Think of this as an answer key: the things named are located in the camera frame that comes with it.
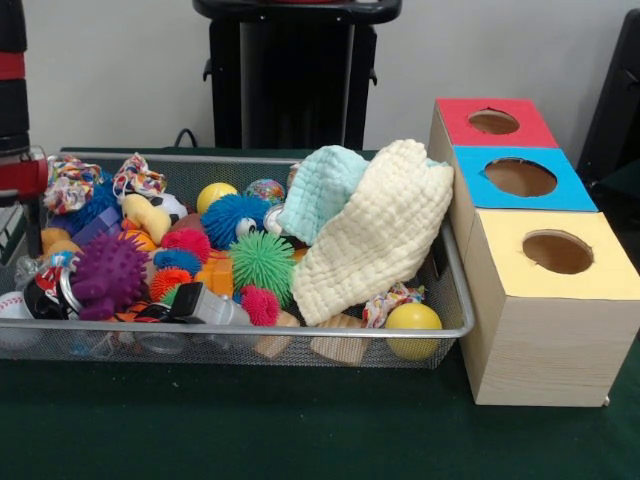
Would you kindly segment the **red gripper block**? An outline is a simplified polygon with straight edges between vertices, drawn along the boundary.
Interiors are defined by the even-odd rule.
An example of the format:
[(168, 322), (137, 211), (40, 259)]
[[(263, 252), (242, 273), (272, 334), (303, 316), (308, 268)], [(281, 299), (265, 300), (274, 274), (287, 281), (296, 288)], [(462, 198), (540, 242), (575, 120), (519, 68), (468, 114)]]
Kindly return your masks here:
[(28, 254), (43, 253), (41, 237), (41, 200), (48, 184), (47, 157), (40, 146), (28, 150), (1, 152), (1, 203), (25, 204)]

